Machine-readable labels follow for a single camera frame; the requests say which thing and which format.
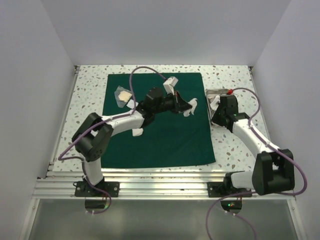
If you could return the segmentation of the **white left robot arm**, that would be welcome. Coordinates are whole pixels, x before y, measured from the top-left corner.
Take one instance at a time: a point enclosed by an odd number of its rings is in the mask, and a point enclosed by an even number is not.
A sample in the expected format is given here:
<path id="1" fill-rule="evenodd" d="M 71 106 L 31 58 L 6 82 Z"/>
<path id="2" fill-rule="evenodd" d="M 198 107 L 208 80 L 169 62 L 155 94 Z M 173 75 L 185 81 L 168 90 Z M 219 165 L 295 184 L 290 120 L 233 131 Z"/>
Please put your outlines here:
<path id="1" fill-rule="evenodd" d="M 178 91 L 164 94 L 161 88 L 154 87 L 131 111 L 111 116 L 100 116 L 95 112 L 89 114 L 71 139 L 76 151 L 84 157 L 82 170 L 87 192 L 95 197 L 103 193 L 104 176 L 100 157 L 113 136 L 143 129 L 155 120 L 156 114 L 162 112 L 170 111 L 188 117 L 194 114 L 197 104 L 197 98 L 187 102 Z"/>

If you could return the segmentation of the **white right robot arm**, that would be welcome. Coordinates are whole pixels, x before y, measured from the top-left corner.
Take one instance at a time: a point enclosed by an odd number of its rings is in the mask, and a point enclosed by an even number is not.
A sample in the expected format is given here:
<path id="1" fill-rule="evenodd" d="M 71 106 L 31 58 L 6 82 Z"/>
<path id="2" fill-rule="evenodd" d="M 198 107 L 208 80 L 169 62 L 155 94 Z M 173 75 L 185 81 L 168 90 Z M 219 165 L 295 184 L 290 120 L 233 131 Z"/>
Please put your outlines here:
<path id="1" fill-rule="evenodd" d="M 235 196 L 245 190 L 254 190 L 258 195 L 291 191 L 295 187 L 294 165 L 288 160 L 293 154 L 288 149 L 279 149 L 261 135 L 249 123 L 250 117 L 239 112 L 234 95 L 215 95 L 209 102 L 213 111 L 211 122 L 225 127 L 238 137 L 255 157 L 253 171 L 237 171 L 225 174 L 219 188 L 227 196 Z"/>

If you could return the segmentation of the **clear bag with gloves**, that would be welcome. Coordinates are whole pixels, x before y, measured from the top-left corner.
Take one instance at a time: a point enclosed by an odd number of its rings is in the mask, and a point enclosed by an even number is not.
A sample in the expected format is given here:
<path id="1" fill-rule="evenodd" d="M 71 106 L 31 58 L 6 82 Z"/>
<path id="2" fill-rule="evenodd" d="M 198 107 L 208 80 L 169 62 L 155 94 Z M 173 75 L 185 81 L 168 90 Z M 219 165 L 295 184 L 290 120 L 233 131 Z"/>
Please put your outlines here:
<path id="1" fill-rule="evenodd" d="M 115 101 L 119 108 L 123 108 L 130 101 L 132 96 L 132 92 L 122 86 L 118 86 L 114 92 Z"/>

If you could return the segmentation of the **white printed paper packet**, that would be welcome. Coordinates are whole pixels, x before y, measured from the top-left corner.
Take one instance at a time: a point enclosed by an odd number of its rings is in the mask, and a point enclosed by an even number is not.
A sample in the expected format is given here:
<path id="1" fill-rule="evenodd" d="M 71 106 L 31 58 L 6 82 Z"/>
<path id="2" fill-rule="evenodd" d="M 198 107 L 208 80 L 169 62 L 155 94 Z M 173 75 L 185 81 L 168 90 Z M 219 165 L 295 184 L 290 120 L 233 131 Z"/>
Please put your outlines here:
<path id="1" fill-rule="evenodd" d="M 129 102 L 126 104 L 126 106 L 130 109 L 134 109 L 138 106 L 138 103 L 136 101 L 133 101 L 132 99 L 129 100 Z"/>

